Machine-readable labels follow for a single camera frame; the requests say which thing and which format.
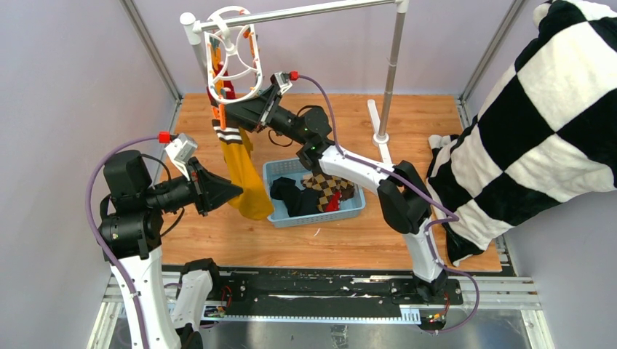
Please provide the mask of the mustard yellow sock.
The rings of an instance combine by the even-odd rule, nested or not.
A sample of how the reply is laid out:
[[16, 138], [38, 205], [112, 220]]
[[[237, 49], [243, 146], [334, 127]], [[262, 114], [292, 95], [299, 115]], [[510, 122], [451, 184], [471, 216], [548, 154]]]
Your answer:
[[247, 219], [266, 219], [274, 212], [274, 206], [252, 162], [253, 145], [247, 133], [231, 122], [223, 127], [217, 119], [212, 120], [212, 128], [220, 141], [230, 180], [242, 189], [228, 203]]

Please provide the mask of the black sock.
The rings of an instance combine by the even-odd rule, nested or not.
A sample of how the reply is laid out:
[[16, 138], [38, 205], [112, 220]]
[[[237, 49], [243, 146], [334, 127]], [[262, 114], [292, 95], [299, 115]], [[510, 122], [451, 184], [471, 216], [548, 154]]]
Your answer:
[[272, 182], [269, 190], [270, 197], [283, 201], [287, 206], [300, 202], [302, 190], [296, 186], [296, 181], [288, 177], [279, 177]]
[[299, 217], [319, 214], [319, 193], [313, 189], [300, 190], [292, 194], [290, 202], [286, 204], [290, 217]]

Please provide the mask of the light blue plastic basket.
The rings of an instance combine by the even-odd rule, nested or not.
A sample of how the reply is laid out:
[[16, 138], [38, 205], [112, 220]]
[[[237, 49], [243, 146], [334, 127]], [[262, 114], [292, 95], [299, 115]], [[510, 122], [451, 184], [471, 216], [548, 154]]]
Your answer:
[[[304, 187], [301, 180], [311, 172], [306, 170], [297, 159], [284, 159], [278, 161], [268, 161], [263, 165], [263, 181], [267, 193], [275, 180], [286, 177], [295, 181], [295, 186], [300, 190]], [[274, 212], [267, 219], [275, 228], [287, 228], [299, 225], [309, 225], [318, 222], [329, 222], [335, 220], [345, 220], [358, 217], [366, 206], [365, 194], [359, 185], [354, 185], [354, 196], [341, 202], [340, 209], [334, 212], [319, 214], [308, 214], [297, 217], [288, 215], [287, 208], [281, 200], [271, 199], [274, 205]]]

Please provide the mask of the brown argyle sock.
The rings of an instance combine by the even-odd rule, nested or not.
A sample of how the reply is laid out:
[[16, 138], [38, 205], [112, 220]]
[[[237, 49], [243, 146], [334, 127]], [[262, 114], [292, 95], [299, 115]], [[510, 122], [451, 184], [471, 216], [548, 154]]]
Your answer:
[[323, 213], [332, 195], [341, 192], [341, 205], [355, 195], [355, 184], [338, 176], [328, 174], [305, 174], [301, 180], [304, 188], [316, 190], [319, 193], [319, 210]]

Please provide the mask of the red snowflake christmas sock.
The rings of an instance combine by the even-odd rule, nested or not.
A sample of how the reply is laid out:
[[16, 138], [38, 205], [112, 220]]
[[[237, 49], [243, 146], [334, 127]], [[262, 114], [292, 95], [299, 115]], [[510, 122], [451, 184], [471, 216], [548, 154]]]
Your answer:
[[324, 212], [336, 212], [340, 209], [341, 203], [341, 192], [335, 192], [330, 198], [327, 206], [324, 209]]

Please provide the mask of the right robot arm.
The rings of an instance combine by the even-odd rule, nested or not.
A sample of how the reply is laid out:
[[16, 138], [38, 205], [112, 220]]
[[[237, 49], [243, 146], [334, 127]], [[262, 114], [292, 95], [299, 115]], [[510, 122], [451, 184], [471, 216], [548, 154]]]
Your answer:
[[280, 106], [275, 92], [225, 107], [228, 125], [248, 132], [269, 128], [300, 144], [300, 163], [312, 172], [342, 177], [378, 197], [386, 224], [402, 234], [413, 260], [415, 293], [424, 303], [434, 303], [445, 293], [447, 274], [440, 266], [432, 241], [431, 208], [426, 186], [415, 167], [371, 160], [343, 149], [330, 139], [332, 127], [323, 107], [307, 105], [293, 113]]

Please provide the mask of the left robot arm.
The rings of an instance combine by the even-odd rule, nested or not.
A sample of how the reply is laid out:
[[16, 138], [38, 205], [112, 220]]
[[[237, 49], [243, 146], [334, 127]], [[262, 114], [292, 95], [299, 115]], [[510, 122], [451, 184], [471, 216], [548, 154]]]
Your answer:
[[110, 190], [100, 203], [98, 232], [115, 257], [111, 270], [121, 287], [133, 348], [202, 348], [199, 333], [206, 300], [223, 291], [218, 267], [210, 259], [185, 264], [178, 305], [170, 310], [162, 278], [163, 215], [193, 204], [205, 216], [242, 189], [208, 172], [196, 158], [188, 176], [153, 185], [137, 150], [108, 159], [103, 175]]

